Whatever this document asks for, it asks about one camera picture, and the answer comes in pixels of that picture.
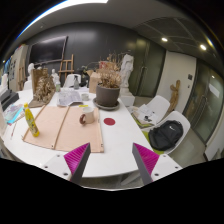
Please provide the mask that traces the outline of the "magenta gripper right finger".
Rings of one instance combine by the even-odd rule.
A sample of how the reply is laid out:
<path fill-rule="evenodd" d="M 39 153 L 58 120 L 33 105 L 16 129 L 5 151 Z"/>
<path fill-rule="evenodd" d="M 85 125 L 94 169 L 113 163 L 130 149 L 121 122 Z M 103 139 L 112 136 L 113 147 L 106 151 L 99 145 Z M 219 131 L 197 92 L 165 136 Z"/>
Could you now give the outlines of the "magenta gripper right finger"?
<path fill-rule="evenodd" d="M 143 184 L 147 185 L 152 183 L 153 180 L 151 174 L 158 162 L 159 155 L 137 143 L 133 144 L 132 153 L 138 166 Z"/>

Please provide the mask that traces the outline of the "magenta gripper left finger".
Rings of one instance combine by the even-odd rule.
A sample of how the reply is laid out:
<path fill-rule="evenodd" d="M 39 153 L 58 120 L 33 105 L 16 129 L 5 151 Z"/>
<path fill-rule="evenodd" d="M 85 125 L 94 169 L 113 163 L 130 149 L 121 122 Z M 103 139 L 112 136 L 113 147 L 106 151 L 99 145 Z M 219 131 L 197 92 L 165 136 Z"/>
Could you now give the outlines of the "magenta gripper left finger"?
<path fill-rule="evenodd" d="M 90 144 L 86 143 L 64 155 L 64 159 L 72 174 L 70 179 L 72 183 L 80 183 L 90 153 Z"/>

